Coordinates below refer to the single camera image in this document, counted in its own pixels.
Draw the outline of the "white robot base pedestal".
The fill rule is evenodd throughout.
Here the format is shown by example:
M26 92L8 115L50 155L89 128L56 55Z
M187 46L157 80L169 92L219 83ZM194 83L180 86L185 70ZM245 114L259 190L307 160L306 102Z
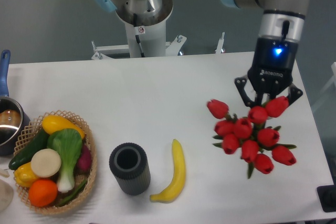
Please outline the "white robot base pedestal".
M178 56L187 37L166 41L166 21L173 11L172 0L127 0L116 7L111 0L94 0L108 13L115 12L124 23L128 44L95 48L95 54L122 54L131 58Z

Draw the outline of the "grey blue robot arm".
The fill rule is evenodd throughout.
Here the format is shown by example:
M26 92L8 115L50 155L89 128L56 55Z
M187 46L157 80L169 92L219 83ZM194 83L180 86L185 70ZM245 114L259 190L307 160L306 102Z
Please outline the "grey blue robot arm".
M166 20L173 10L172 0L94 0L104 11L115 12L123 21L132 58L175 55L176 44L166 44ZM231 8L263 9L251 68L235 79L247 107L263 103L292 105L302 91L292 82L292 69L309 0L220 0Z

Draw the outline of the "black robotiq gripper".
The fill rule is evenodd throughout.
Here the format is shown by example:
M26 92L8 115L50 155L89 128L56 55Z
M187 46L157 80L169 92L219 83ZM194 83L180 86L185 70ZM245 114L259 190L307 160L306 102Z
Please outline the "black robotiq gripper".
M272 98L288 87L287 106L291 106L303 91L292 83L292 69L298 44L295 42L258 38L254 58L247 76L235 78L234 84L246 107L261 106L263 94ZM248 80L254 98L246 92Z

